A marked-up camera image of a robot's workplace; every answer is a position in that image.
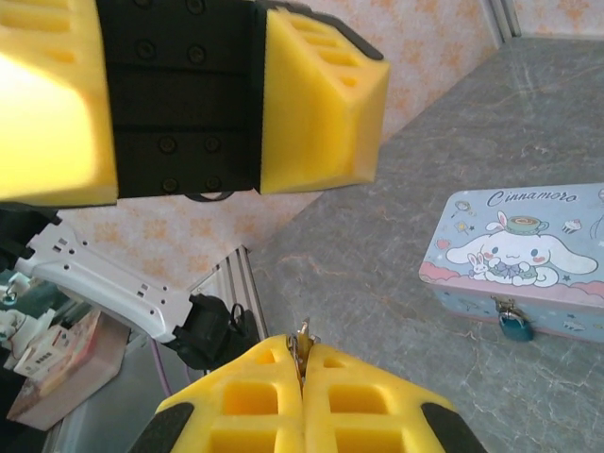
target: black rubber pad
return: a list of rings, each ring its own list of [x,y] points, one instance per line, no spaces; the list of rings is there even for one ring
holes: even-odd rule
[[[170,453],[193,413],[193,404],[180,403],[155,414],[130,453]]]
[[[487,453],[458,413],[434,403],[422,405],[422,411],[445,453]]]

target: box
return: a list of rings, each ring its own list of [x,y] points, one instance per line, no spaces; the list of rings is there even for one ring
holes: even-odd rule
[[[460,192],[446,203],[420,278],[448,309],[604,343],[604,184]]]
[[[71,353],[51,368],[42,381],[25,381],[8,412],[8,420],[50,429],[118,374],[128,327],[94,310],[70,331],[76,338]]]

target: cartoon coffee cup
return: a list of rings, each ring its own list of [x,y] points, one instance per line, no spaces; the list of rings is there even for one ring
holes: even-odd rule
[[[549,222],[542,222],[526,215],[511,217],[506,224],[506,229],[510,233],[520,235],[538,234],[547,228],[549,228]]]

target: cable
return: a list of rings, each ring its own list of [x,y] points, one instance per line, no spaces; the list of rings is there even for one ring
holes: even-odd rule
[[[165,393],[166,397],[172,396],[172,389],[170,383],[166,377],[166,371],[163,369],[163,363],[161,362],[161,356],[159,355],[158,343],[155,340],[151,340],[151,351],[153,352],[153,359],[155,361],[155,367],[158,370],[159,382],[161,382],[161,388]]]
[[[202,195],[201,193],[188,194],[185,196],[192,201],[196,201],[197,203],[214,203],[216,201],[224,201],[233,194],[234,192],[222,192],[214,198],[208,198],[205,195]]]

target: white cartoon dog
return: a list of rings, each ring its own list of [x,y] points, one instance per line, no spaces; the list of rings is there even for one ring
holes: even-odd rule
[[[554,236],[540,234],[548,223],[532,217],[512,217],[497,214],[499,222],[492,222],[487,230],[495,231],[475,238],[460,248],[452,248],[446,258],[456,264],[471,263],[470,257],[484,256],[489,281],[514,286],[535,285],[546,288],[558,282],[558,273],[545,264],[551,262],[570,274],[590,274],[597,269],[597,261],[577,255]]]

